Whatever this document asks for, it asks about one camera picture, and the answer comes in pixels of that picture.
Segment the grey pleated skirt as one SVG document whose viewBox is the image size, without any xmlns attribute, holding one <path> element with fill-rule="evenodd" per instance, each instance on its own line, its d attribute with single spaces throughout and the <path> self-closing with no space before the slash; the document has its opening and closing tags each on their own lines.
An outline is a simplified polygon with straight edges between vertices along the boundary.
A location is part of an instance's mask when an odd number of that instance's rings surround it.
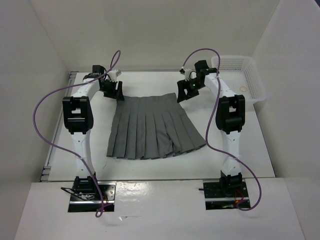
<svg viewBox="0 0 320 240">
<path fill-rule="evenodd" d="M 174 92 L 125 96 L 117 102 L 106 155 L 126 160 L 162 159 L 205 145 Z"/>
</svg>

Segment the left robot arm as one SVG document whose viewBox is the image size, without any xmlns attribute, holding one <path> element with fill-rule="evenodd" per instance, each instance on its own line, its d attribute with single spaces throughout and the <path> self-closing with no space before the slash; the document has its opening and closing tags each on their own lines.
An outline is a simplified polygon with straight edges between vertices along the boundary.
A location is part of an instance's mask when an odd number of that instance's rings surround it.
<svg viewBox="0 0 320 240">
<path fill-rule="evenodd" d="M 101 65 L 93 65 L 92 72 L 83 78 L 79 89 L 62 100 L 64 126 L 71 134 L 75 156 L 81 161 L 73 189 L 88 200 L 97 198 L 100 193 L 95 183 L 90 147 L 91 129 L 94 126 L 91 100 L 100 91 L 107 98 L 123 101 L 122 82 L 117 81 L 120 74 L 119 69 L 107 71 Z"/>
</svg>

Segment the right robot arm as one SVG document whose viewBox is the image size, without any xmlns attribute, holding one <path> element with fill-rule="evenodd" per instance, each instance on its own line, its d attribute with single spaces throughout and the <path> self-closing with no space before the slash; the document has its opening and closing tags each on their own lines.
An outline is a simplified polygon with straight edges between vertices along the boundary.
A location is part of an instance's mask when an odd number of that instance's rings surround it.
<svg viewBox="0 0 320 240">
<path fill-rule="evenodd" d="M 206 60 L 194 64 L 195 70 L 182 67 L 180 73 L 185 79 L 177 82 L 177 102 L 199 95 L 207 87 L 216 97 L 214 104 L 215 124 L 222 136 L 222 150 L 226 155 L 220 171 L 219 192 L 231 196 L 242 184 L 242 171 L 237 159 L 240 156 L 240 135 L 245 124 L 246 100 L 236 94 L 220 77 L 217 68 L 210 68 Z"/>
</svg>

